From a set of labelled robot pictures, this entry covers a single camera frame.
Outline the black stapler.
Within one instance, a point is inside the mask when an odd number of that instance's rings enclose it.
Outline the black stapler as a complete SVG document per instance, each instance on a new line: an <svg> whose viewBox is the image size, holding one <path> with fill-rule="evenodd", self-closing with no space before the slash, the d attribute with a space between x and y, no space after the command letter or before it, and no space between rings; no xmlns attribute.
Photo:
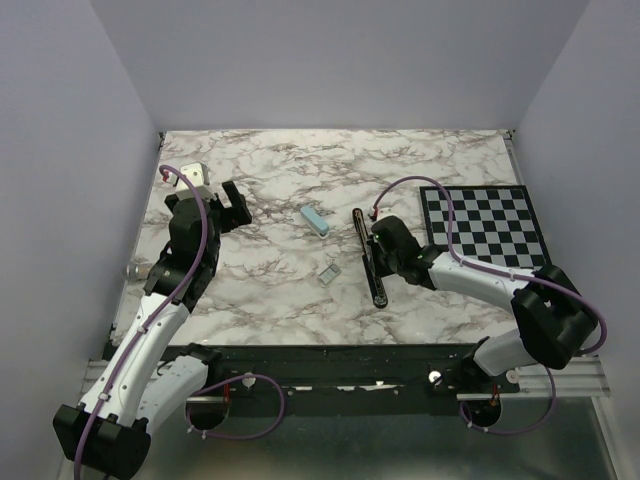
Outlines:
<svg viewBox="0 0 640 480"><path fill-rule="evenodd" d="M354 208L352 210L352 221L363 251L363 266L373 305L378 309L383 309L388 305L388 297L381 278L375 273L369 234L366 228L364 214L360 208Z"/></svg>

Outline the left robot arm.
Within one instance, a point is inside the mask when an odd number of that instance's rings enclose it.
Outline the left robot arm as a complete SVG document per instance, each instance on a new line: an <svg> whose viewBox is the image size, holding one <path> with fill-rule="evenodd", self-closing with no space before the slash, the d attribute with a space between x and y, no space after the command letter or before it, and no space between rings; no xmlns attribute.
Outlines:
<svg viewBox="0 0 640 480"><path fill-rule="evenodd" d="M153 434L188 395L209 395L220 387L220 368L204 357L180 356L162 378L153 374L216 274L221 235L252 221L236 185L227 181L222 188L229 206L211 193L166 197L170 239L148 275L129 331L78 405L63 405L54 416L76 477L83 467L116 479L134 477Z"/></svg>

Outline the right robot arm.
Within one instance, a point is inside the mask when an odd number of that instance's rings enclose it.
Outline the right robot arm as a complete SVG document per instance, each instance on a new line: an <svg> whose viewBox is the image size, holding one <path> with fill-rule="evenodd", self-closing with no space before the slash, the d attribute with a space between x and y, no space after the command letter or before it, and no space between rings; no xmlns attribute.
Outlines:
<svg viewBox="0 0 640 480"><path fill-rule="evenodd" d="M378 219L371 231L370 262L379 276L395 274L410 285L472 297L513 315L515 329L478 341L461 361L460 379L471 391L483 391L523 366L564 368L599 324L554 265L509 269L467 260L450 247L422 246L395 215Z"/></svg>

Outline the light blue stapler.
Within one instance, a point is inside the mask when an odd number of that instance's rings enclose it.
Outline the light blue stapler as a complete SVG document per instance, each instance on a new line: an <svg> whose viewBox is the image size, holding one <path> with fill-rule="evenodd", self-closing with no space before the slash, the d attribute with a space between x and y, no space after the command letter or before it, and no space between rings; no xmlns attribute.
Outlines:
<svg viewBox="0 0 640 480"><path fill-rule="evenodd" d="M313 207L303 206L299 213L302 220L318 237L325 238L329 234L330 227L328 223Z"/></svg>

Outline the staple tray with staples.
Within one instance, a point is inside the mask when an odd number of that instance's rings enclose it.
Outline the staple tray with staples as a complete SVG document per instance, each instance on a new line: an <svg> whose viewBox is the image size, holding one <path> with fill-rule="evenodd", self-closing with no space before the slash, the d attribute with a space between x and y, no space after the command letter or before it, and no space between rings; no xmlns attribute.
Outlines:
<svg viewBox="0 0 640 480"><path fill-rule="evenodd" d="M341 273L341 270L339 269L338 266L336 266L335 264L331 264L328 267L326 267L320 274L319 274L319 280L321 281L321 283L323 285L328 285L330 284L339 274Z"/></svg>

